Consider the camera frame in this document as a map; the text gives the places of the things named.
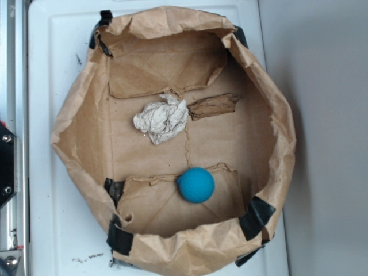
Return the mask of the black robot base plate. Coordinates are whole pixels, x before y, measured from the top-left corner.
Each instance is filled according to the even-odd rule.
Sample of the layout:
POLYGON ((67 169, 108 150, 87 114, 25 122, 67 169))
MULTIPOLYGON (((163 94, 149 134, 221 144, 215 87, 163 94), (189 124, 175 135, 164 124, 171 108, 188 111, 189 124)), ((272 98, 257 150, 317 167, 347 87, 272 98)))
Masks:
POLYGON ((1 121, 1 209, 17 192, 16 184, 16 136, 1 121))

